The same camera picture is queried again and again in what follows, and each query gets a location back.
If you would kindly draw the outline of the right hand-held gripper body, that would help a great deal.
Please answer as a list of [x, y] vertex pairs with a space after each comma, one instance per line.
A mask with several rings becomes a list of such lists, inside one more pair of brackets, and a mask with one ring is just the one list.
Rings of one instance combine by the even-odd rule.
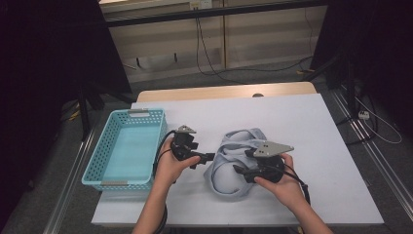
[[244, 176], [248, 183], [253, 183], [256, 176], [263, 177], [273, 183], [277, 183], [282, 179], [284, 172], [284, 161], [281, 157], [282, 153], [292, 151], [293, 146], [280, 144], [272, 141], [264, 141], [255, 149], [254, 158], [257, 162], [257, 169], [249, 169], [249, 173]]

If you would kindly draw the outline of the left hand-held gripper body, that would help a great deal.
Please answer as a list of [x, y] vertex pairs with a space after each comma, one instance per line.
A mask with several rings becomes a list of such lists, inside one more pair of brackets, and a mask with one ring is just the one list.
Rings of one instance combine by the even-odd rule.
[[196, 155], [190, 146], [190, 144], [194, 142], [195, 132], [195, 130], [186, 125], [180, 126], [174, 132], [170, 149], [177, 160], [183, 161]]

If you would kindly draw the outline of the light blue tank top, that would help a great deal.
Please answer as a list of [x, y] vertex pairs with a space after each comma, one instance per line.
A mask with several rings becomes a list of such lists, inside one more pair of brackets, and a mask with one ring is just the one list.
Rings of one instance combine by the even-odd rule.
[[258, 128], [236, 130], [224, 135], [212, 163], [204, 172], [208, 186], [217, 196], [239, 200], [248, 194], [253, 184], [246, 182], [234, 167], [257, 169], [257, 161], [247, 157], [245, 151], [257, 148], [266, 139]]

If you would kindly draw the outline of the turquoise plastic basket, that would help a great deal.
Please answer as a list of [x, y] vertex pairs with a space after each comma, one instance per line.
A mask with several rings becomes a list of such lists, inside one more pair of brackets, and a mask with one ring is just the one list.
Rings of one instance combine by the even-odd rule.
[[158, 108], [110, 113], [82, 183], [96, 190], [149, 190], [158, 147], [168, 131]]

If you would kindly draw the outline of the person's right hand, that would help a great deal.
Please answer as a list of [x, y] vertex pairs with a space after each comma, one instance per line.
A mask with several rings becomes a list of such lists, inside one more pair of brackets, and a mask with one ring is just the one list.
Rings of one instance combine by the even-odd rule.
[[265, 178], [257, 176], [254, 181], [265, 189], [273, 193], [277, 199], [292, 212], [295, 210], [303, 211], [305, 206], [308, 206], [308, 202], [302, 192], [300, 183], [289, 175], [295, 175], [293, 171], [292, 157], [283, 153], [281, 155], [285, 163], [286, 175], [277, 183], [272, 183]]

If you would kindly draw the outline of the person's left hand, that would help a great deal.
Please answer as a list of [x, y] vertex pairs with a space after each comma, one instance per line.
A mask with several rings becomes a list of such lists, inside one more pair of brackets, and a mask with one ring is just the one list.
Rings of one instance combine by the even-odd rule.
[[155, 186], [170, 187], [185, 169], [196, 165], [200, 161], [199, 156], [193, 156], [183, 161], [177, 160], [170, 149], [171, 142], [172, 139], [168, 138], [161, 149], [154, 180]]

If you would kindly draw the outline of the wooden table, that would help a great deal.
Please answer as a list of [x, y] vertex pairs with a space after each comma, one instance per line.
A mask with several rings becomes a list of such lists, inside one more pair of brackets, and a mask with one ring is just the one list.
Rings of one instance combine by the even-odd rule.
[[315, 94], [316, 88], [310, 82], [290, 82], [220, 87], [185, 88], [170, 90], [143, 91], [137, 102], [172, 101], [214, 98], [252, 98], [254, 94], [264, 97]]

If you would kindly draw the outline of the white table sheet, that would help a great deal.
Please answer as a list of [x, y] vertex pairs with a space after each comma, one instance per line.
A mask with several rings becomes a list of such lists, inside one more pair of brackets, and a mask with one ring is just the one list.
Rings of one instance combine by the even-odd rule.
[[[294, 169], [308, 184], [312, 208], [330, 225], [372, 225], [383, 219], [319, 94], [158, 101], [169, 128], [196, 130], [202, 152], [217, 150], [230, 131], [259, 128], [293, 146]], [[255, 185], [232, 202], [207, 186], [204, 167], [185, 170], [168, 195], [171, 227], [272, 227], [296, 224], [273, 194]]]

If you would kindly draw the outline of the black metal stand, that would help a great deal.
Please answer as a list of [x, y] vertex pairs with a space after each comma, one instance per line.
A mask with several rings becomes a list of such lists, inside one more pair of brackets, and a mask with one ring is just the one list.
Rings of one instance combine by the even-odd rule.
[[345, 53], [333, 56], [310, 75], [305, 76], [303, 81], [312, 82], [321, 75], [325, 77], [329, 89], [344, 89], [350, 117], [356, 118], [355, 65], [349, 56]]
[[87, 138], [92, 128], [89, 120], [88, 106], [90, 106], [93, 110], [101, 110], [105, 106], [105, 103], [100, 96], [101, 94], [110, 95], [111, 97], [124, 103], [133, 103], [133, 99], [131, 97], [127, 97], [126, 95], [123, 95], [119, 92], [115, 92], [109, 88], [104, 87], [103, 85], [97, 84], [96, 82], [80, 83], [78, 88], [78, 103], [83, 129], [82, 140], [85, 140]]

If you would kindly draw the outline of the beige wooden cabinet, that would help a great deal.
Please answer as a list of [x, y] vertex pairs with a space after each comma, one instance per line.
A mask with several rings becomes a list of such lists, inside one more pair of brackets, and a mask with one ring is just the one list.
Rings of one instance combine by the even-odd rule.
[[[106, 20], [191, 11], [191, 0], [98, 0]], [[212, 9], [285, 0], [212, 0]], [[326, 6], [112, 27], [130, 82], [216, 72], [315, 53]]]

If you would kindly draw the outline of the black horizontal bar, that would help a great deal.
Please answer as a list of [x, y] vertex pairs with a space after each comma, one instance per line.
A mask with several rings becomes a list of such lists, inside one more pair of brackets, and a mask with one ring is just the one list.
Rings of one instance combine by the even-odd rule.
[[177, 13], [166, 13], [143, 17], [126, 17], [108, 19], [105, 23], [107, 27], [119, 27], [129, 25], [139, 25], [155, 22], [191, 20], [211, 17], [231, 16], [240, 14], [261, 13], [269, 11], [281, 11], [300, 9], [308, 7], [327, 6], [329, 0], [285, 0], [276, 3], [252, 4], [234, 7], [222, 7], [205, 10], [191, 10]]

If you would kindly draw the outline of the black curtain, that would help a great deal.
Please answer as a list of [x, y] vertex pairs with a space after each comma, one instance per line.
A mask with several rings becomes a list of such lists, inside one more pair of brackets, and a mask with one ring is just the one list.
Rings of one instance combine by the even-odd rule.
[[311, 67], [335, 56], [330, 83], [353, 63], [366, 91], [413, 137], [413, 0], [328, 0]]
[[100, 0], [0, 0], [0, 230], [37, 176], [63, 105], [131, 86]]

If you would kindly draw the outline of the aluminium floor rail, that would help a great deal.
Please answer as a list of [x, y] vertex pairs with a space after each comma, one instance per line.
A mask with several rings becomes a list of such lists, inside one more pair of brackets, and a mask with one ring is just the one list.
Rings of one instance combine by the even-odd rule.
[[[402, 206], [406, 215], [413, 222], [413, 190], [410, 190], [402, 181], [402, 179], [398, 176], [397, 168], [391, 166], [388, 159], [386, 158], [386, 155], [376, 143], [376, 140], [380, 139], [387, 146], [395, 147], [401, 145], [401, 134], [388, 122], [386, 122], [380, 116], [378, 116], [373, 111], [373, 107], [369, 108], [365, 106], [360, 99], [356, 98], [356, 103], [358, 103], [361, 106], [362, 110], [368, 111], [370, 113], [369, 120], [373, 119], [372, 125], [369, 125], [367, 120], [360, 120], [358, 117], [350, 117], [350, 112], [347, 107], [347, 101], [340, 91], [333, 91], [331, 95], [333, 96], [333, 99], [339, 106], [340, 110], [343, 112], [345, 116], [345, 123], [350, 124], [353, 132], [357, 136], [357, 140], [355, 142], [347, 142], [347, 145], [360, 144], [364, 147], [367, 154], [374, 162], [375, 167], [379, 170], [387, 185], [395, 195], [396, 199], [398, 200], [398, 203]], [[399, 136], [399, 141], [387, 140], [383, 136], [381, 136], [374, 129], [373, 126], [378, 122], [383, 122], [389, 128], [391, 128]]]
[[43, 234], [58, 234], [63, 223], [70, 201], [74, 194], [77, 181], [80, 177], [82, 167], [94, 140], [95, 129], [92, 129], [81, 142], [73, 165], [71, 166], [66, 182], [58, 196], [55, 207], [48, 219]]

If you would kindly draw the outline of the white wall socket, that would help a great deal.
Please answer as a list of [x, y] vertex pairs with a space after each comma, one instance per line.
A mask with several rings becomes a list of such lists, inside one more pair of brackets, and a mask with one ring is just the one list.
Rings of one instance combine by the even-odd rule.
[[212, 0], [191, 0], [189, 6], [191, 10], [211, 9]]

